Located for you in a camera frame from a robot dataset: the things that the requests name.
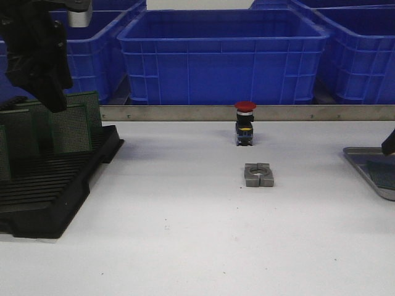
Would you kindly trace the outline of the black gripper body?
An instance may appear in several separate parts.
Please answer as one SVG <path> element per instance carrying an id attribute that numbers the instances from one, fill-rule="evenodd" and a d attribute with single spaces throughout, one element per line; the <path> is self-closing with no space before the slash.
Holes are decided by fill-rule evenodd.
<path id="1" fill-rule="evenodd" d="M 6 77 L 29 93 L 62 93 L 73 86 L 67 61 L 67 33 L 51 11 L 67 1 L 1 1 L 1 37 Z"/>

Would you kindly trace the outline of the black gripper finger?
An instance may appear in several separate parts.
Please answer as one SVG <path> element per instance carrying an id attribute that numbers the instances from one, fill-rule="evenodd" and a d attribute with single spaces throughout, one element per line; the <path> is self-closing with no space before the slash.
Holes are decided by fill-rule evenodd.
<path id="1" fill-rule="evenodd" d="M 395 129 L 393 132 L 381 143 L 381 152 L 383 155 L 391 155 L 395 152 Z"/>
<path id="2" fill-rule="evenodd" d="M 53 113 L 64 111 L 67 100 L 59 80 L 52 73 L 29 77 L 29 92 Z"/>

